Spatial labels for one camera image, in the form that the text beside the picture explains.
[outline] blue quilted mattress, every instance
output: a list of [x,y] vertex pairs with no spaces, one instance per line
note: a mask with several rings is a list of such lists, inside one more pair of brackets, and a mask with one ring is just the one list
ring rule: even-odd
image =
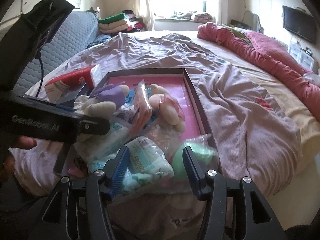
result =
[[[67,59],[87,48],[98,34],[97,15],[92,12],[71,12],[49,44],[41,50],[44,75],[60,66]],[[41,67],[37,59],[28,63],[14,90],[25,93],[41,79]]]

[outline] television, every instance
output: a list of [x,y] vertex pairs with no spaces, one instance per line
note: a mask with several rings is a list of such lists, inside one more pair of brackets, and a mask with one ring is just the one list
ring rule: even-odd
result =
[[313,17],[302,10],[287,6],[283,8],[283,28],[303,39],[316,44],[317,27]]

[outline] human hand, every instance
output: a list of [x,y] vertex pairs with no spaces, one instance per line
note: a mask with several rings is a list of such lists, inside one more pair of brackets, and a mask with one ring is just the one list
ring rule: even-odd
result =
[[[23,150],[30,150],[33,147],[37,146],[37,141],[27,137],[27,136],[19,136],[12,143],[12,148],[19,148]],[[10,153],[8,157],[5,159],[3,163],[3,168],[0,169],[0,183],[8,180],[9,175],[14,174],[15,161],[13,155]]]
[[30,150],[36,146],[37,141],[27,136],[19,136],[11,145],[12,148],[19,148],[24,150]]

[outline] purple cloth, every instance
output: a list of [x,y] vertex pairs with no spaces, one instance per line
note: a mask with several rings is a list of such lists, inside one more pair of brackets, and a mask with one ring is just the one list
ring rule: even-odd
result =
[[119,86],[114,84],[105,85],[104,87],[97,89],[94,96],[102,101],[111,101],[116,104],[117,108],[120,108],[125,103],[124,94]]

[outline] pink comforter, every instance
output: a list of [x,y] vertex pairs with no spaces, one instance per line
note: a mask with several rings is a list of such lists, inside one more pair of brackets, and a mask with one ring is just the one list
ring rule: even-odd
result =
[[320,87],[309,83],[302,77],[307,70],[295,62],[272,38],[257,32],[248,32],[246,36],[253,46],[237,38],[221,25],[207,23],[198,27],[198,38],[214,41],[276,77],[320,121]]

